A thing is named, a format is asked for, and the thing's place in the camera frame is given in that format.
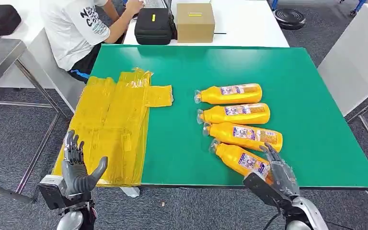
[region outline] green tabletop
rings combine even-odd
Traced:
[[[301,187],[368,188],[368,160],[304,48],[103,45],[92,75],[117,80],[134,67],[172,85],[170,107],[151,108],[142,184],[238,186],[242,176],[208,152],[194,90],[259,83],[281,156]]]

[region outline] floor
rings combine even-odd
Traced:
[[[347,14],[356,2],[346,0],[339,5],[330,0],[321,4],[312,0],[288,1],[291,0],[281,0],[279,8],[301,11],[307,17],[307,24],[299,31],[284,31],[284,34],[291,46],[306,47],[313,62],[319,65],[349,24],[351,19]],[[49,92],[61,101],[54,91]],[[0,89],[0,100],[44,101],[30,89]],[[1,186],[16,188],[53,117],[50,109],[0,106]],[[35,185],[51,171],[67,126],[60,119],[26,185],[25,194],[37,198],[37,202],[23,205],[0,197],[0,230],[55,229],[59,216],[48,210]],[[353,122],[351,129],[368,157],[368,134],[360,121]],[[325,220],[356,230],[368,229],[365,192],[306,190],[302,194],[316,204]],[[140,197],[128,198],[118,188],[95,188],[93,197],[99,214],[95,224],[98,230],[262,229],[276,213],[246,189],[143,188]],[[277,218],[269,229],[283,230],[284,220]],[[330,224],[329,229],[343,228]]]

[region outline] plastic bottle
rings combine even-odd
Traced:
[[[272,184],[272,174],[270,163],[236,145],[227,145],[214,139],[209,147],[209,151],[219,156],[222,161],[236,172],[247,176],[251,171],[258,174],[268,184]]]
[[[197,122],[235,124],[265,124],[270,119],[270,109],[265,103],[214,106],[208,110],[197,111]]]
[[[212,86],[203,91],[196,90],[195,93],[195,103],[210,104],[258,103],[263,94],[260,85],[254,83],[225,87]]]
[[[203,134],[210,135],[219,141],[239,145],[248,149],[262,151],[259,147],[270,143],[277,152],[283,146],[281,133],[251,126],[236,125],[229,122],[220,124],[204,123]]]

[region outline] black shorts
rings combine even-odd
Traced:
[[[116,42],[115,44],[121,44],[123,42],[123,39],[125,38],[125,34],[123,34]],[[83,81],[85,84],[88,82],[88,78],[90,78],[92,69],[94,68],[94,64],[96,61],[96,58],[98,57],[99,50],[101,49],[102,43],[99,43],[94,46],[94,48],[91,50],[89,54],[87,54],[85,57],[83,57],[81,60],[77,61],[70,71],[67,71],[69,75],[71,75],[73,78]]]

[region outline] bottle cap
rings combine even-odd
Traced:
[[[201,102],[201,91],[199,91],[199,90],[195,91],[194,101],[197,104]]]
[[[204,111],[202,109],[197,110],[197,122],[198,124],[204,123]]]
[[[218,149],[218,145],[220,144],[221,142],[219,140],[217,140],[216,138],[214,138],[211,142],[211,145],[209,146],[209,152],[210,153],[216,153],[217,152],[217,149]]]
[[[202,135],[204,136],[209,136],[209,131],[211,129],[211,123],[205,122],[204,123],[204,128],[202,128]]]

